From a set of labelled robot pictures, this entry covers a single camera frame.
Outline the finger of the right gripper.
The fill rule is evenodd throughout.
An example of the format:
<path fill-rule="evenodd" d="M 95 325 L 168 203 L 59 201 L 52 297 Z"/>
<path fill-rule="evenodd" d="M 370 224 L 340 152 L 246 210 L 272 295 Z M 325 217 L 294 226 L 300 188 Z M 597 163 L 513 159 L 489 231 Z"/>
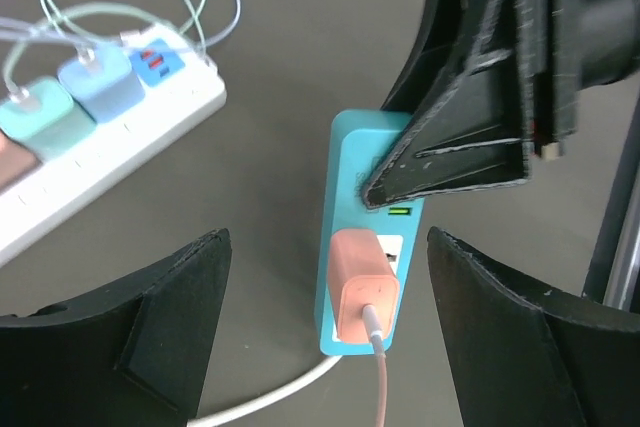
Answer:
<path fill-rule="evenodd" d="M 370 208 L 529 178 L 526 111 L 513 64 L 448 67 L 361 188 Z"/>

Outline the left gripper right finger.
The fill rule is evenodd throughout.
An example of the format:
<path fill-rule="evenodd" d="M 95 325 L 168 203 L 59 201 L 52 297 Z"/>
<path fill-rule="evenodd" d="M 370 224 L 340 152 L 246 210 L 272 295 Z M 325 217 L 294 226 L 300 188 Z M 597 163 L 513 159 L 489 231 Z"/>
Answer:
<path fill-rule="evenodd" d="M 427 242 L 464 425 L 638 425 L 638 314 L 566 293 L 441 228 Z"/>

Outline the dusty pink charger on white strip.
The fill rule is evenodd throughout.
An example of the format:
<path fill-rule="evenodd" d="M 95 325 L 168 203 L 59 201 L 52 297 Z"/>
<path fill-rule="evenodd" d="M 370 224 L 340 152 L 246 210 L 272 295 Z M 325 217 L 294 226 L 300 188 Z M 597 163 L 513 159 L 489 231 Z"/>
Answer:
<path fill-rule="evenodd" d="M 5 189 L 39 166 L 38 158 L 25 147 L 1 134 L 1 189 Z"/>

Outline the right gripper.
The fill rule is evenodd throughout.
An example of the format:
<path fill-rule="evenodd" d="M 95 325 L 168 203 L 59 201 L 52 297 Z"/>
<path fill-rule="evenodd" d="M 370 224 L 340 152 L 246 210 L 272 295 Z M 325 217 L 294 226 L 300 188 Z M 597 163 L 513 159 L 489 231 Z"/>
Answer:
<path fill-rule="evenodd" d="M 517 114 L 518 39 L 534 151 L 559 157 L 577 130 L 579 92 L 638 71 L 639 0 L 425 0 L 383 110 Z"/>

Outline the white power strip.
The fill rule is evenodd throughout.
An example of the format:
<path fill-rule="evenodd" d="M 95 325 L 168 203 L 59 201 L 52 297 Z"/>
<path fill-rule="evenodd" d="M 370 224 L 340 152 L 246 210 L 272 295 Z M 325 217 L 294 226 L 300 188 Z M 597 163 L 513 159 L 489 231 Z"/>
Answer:
<path fill-rule="evenodd" d="M 68 152 L 1 189 L 1 261 L 7 263 L 218 111 L 225 84 L 215 62 L 155 24 L 119 47 L 145 90 L 119 117 L 96 123 Z"/>

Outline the salmon pink charger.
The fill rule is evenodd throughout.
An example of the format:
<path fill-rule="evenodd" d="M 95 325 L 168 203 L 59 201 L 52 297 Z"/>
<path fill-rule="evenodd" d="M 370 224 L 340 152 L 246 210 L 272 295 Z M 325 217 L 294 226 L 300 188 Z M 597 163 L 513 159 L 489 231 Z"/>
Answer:
<path fill-rule="evenodd" d="M 327 283 L 337 338 L 348 345 L 369 341 L 364 309 L 375 310 L 382 338 L 395 322 L 400 282 L 378 235 L 369 229 L 341 229 L 331 236 Z"/>

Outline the mint green charger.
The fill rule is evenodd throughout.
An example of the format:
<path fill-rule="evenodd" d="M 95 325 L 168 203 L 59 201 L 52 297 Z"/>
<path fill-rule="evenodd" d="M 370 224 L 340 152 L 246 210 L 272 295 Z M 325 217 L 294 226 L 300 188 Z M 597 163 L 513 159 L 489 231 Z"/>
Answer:
<path fill-rule="evenodd" d="M 60 157 L 94 132 L 92 117 L 57 79 L 40 77 L 24 92 L 1 101 L 1 130 L 41 161 Z"/>

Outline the light blue charger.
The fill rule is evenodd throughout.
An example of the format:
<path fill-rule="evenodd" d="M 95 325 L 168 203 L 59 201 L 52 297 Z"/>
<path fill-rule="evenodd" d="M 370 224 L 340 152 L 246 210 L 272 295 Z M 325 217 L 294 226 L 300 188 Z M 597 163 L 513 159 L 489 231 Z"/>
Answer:
<path fill-rule="evenodd" d="M 96 47 L 95 57 L 74 57 L 58 69 L 58 80 L 72 98 L 97 122 L 119 117 L 145 97 L 145 90 L 129 57 L 117 46 Z"/>

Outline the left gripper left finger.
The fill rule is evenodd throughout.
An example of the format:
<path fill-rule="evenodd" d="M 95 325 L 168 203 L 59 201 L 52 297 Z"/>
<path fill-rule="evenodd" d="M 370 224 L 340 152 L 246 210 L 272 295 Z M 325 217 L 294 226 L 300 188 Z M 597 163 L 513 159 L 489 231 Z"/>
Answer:
<path fill-rule="evenodd" d="M 28 316 L 1 320 L 5 426 L 184 426 L 198 412 L 231 265 L 216 229 Z"/>

